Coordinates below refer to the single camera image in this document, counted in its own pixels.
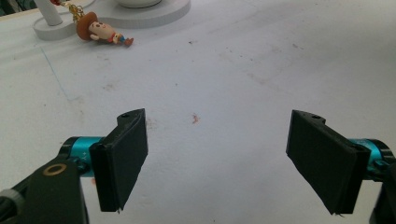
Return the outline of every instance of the white round base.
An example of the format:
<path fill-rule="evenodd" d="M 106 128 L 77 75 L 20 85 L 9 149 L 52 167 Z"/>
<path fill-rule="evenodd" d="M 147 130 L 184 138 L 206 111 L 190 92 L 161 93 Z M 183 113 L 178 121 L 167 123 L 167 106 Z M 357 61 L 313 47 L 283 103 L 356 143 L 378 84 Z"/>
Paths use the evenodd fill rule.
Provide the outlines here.
<path fill-rule="evenodd" d="M 162 0 L 152 7 L 142 8 L 122 7 L 115 0 L 96 0 L 84 11 L 94 11 L 99 21 L 115 28 L 141 29 L 177 21 L 189 12 L 190 7 L 191 0 Z"/>
<path fill-rule="evenodd" d="M 121 29 L 142 29 L 161 26 L 176 21 L 186 15 L 191 8 L 191 0 L 162 0 L 152 7 L 128 8 L 115 0 L 86 0 L 78 2 L 87 14 L 93 11 L 99 21 Z M 44 18 L 37 20 L 33 28 L 40 39 L 59 40 L 76 33 L 72 15 L 64 7 L 57 7 L 63 23 L 48 26 Z"/>
<path fill-rule="evenodd" d="M 152 7 L 161 2 L 161 0 L 115 0 L 123 7 Z"/>

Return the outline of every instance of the white table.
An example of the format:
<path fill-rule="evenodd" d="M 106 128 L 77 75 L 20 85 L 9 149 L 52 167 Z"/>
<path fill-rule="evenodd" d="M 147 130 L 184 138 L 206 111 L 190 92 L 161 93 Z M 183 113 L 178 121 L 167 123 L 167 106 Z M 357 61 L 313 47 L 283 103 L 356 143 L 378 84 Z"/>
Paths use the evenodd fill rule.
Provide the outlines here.
<path fill-rule="evenodd" d="M 120 29 L 135 39 L 128 49 L 40 40 L 38 12 L 2 20 L 0 189 L 68 137 L 107 135 L 144 107 L 149 154 L 124 211 L 101 213 L 82 179 L 92 224 L 368 223 L 379 183 L 363 182 L 353 216 L 332 217 L 285 150 L 292 109 L 396 146 L 394 8 L 192 0 L 178 21 Z"/>

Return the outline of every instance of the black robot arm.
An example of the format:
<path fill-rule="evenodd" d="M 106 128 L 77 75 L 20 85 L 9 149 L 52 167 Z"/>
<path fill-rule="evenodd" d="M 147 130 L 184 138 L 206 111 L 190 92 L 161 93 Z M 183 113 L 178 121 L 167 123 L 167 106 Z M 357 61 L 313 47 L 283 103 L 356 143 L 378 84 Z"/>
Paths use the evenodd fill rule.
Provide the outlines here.
<path fill-rule="evenodd" d="M 362 180 L 383 182 L 372 224 L 395 224 L 396 160 L 376 139 L 346 139 L 318 115 L 293 110 L 287 154 L 331 214 L 352 214 Z"/>
<path fill-rule="evenodd" d="M 88 224 L 79 178 L 92 176 L 104 212 L 123 209 L 148 155 L 145 110 L 117 117 L 106 137 L 71 137 L 58 156 L 0 192 L 0 224 Z"/>

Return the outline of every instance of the toy figure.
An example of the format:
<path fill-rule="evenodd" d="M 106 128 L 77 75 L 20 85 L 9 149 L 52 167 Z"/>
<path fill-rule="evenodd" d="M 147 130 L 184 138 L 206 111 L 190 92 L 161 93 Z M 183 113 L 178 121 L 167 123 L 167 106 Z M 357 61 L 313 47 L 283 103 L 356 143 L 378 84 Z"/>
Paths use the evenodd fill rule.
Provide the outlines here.
<path fill-rule="evenodd" d="M 56 6 L 63 6 L 69 9 L 73 14 L 73 21 L 77 25 L 77 34 L 83 40 L 105 40 L 108 43 L 123 44 L 127 47 L 134 42 L 133 38 L 125 38 L 122 34 L 116 31 L 109 24 L 98 21 L 94 12 L 84 14 L 81 6 L 75 6 L 68 2 L 61 2 L 61 0 L 50 0 Z"/>
<path fill-rule="evenodd" d="M 94 12 L 89 12 L 79 19 L 77 34 L 83 40 L 105 40 L 125 46 L 131 46 L 134 42 L 133 38 L 125 38 L 122 34 L 116 33 L 109 24 L 99 22 Z"/>

